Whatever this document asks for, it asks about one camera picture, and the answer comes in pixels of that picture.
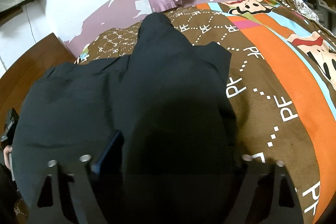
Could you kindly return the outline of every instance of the brown bedsheet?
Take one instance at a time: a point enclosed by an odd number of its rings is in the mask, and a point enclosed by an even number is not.
[[[304,221],[314,223],[336,190],[336,38],[291,0],[240,0],[165,13],[194,46],[232,53],[226,94],[238,147],[259,161],[283,160]],[[111,29],[77,63],[132,54],[140,23]]]

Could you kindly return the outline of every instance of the black fabric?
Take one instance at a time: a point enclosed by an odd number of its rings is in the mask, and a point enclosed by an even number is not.
[[[3,157],[2,151],[0,152],[0,164],[5,165],[5,158]]]
[[[0,164],[0,223],[15,224],[14,205],[18,199],[11,172]]]
[[[95,156],[90,144],[119,130],[123,222],[220,221],[236,132],[226,97],[230,58],[215,42],[192,46],[154,13],[142,22],[131,56],[46,72],[26,97],[13,142],[24,200],[31,203],[38,170],[49,160]]]

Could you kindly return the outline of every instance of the hand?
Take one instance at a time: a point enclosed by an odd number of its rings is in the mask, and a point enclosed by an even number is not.
[[[5,149],[3,150],[3,157],[5,159],[5,166],[11,170],[11,164],[9,163],[9,153],[11,153],[13,150],[13,148],[9,145],[7,145],[5,147]]]

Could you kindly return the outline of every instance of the cartoon print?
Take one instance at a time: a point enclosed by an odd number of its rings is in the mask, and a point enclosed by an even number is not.
[[[251,15],[260,13],[269,13],[275,7],[262,4],[263,0],[238,0],[238,1],[226,1],[223,4],[230,7],[229,14],[232,15],[242,15],[244,13],[250,13]]]
[[[309,37],[292,34],[287,40],[319,66],[320,71],[336,90],[336,52],[327,45],[323,37],[313,32]]]

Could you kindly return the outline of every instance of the screw head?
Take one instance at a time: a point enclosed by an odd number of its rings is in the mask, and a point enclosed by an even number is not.
[[[277,166],[283,167],[285,163],[282,160],[277,160]]]
[[[79,160],[81,162],[86,162],[86,161],[89,161],[91,159],[91,156],[90,155],[83,155],[79,158]]]
[[[53,167],[57,164],[57,161],[56,160],[51,160],[48,162],[48,167]]]
[[[250,156],[250,155],[242,155],[242,157],[241,157],[244,161],[253,161],[253,158],[252,158],[252,156]]]

